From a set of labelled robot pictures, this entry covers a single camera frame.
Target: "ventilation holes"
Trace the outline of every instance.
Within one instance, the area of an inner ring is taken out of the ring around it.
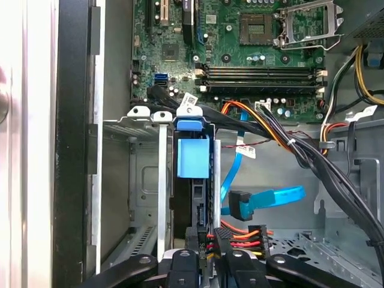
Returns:
[[[149,234],[151,234],[152,229],[153,229],[153,227],[149,226],[149,227],[145,230],[145,232],[143,233],[143,236],[140,238],[139,243],[137,243],[136,247],[135,247],[134,250],[132,251],[131,256],[138,255],[139,251],[141,250],[141,248],[143,248],[144,243],[145,243],[146,240],[148,239]]]
[[[366,28],[358,32],[354,38],[383,38],[384,13],[377,16]]]

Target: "green circuit board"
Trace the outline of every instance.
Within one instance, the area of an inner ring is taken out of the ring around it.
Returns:
[[[193,46],[184,43],[182,31],[182,8],[177,1],[169,0],[169,25],[154,23],[151,32],[146,27],[148,16],[148,0],[135,0],[134,11],[134,52],[133,59],[140,63],[140,84],[133,86],[133,94],[137,98],[146,98],[146,89],[154,84],[155,73],[168,73],[168,87],[177,89],[174,95],[182,100],[185,92],[199,97],[200,103],[205,103],[216,109],[221,109],[222,97],[206,95],[195,85],[194,62],[207,63],[213,67],[323,67],[323,50],[281,51],[272,45],[271,40],[278,35],[279,24],[273,19],[273,13],[280,7],[280,1],[273,4],[260,4],[246,0],[203,0],[199,1],[196,43]],[[308,0],[290,0],[290,5],[309,2]],[[250,25],[249,35],[242,35],[244,23],[252,24],[252,15],[264,15],[264,22],[272,28],[272,35],[261,37],[260,44],[249,44],[250,35],[260,39],[264,26]],[[297,40],[306,35],[323,33],[323,10],[316,9],[301,11],[295,15],[293,23],[294,35]],[[208,34],[208,40],[203,41],[203,34]],[[230,55],[230,62],[223,62],[223,55]],[[264,56],[264,61],[250,61],[254,57]],[[266,101],[270,96],[234,95],[227,99],[244,100],[251,103]],[[282,121],[319,122],[320,109],[316,95],[292,95],[285,103],[271,103],[271,111]],[[290,116],[281,114],[281,110],[289,110]],[[239,111],[233,109],[230,114],[239,116]]]

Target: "cable tie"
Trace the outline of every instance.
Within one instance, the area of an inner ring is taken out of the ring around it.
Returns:
[[[291,144],[294,144],[296,143],[296,140],[295,139],[290,139],[288,142],[287,142],[287,146],[290,146]]]
[[[371,241],[371,240],[368,240],[368,241],[367,241],[367,245],[368,245],[369,247],[384,246],[384,241]]]

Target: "capacitor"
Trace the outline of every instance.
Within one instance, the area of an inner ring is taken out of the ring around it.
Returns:
[[[155,15],[155,24],[156,25],[160,24],[160,16],[159,15]]]

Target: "chip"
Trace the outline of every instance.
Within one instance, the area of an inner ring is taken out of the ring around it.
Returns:
[[[163,44],[161,60],[174,62],[179,59],[179,44]]]
[[[240,15],[240,45],[272,45],[272,16]]]

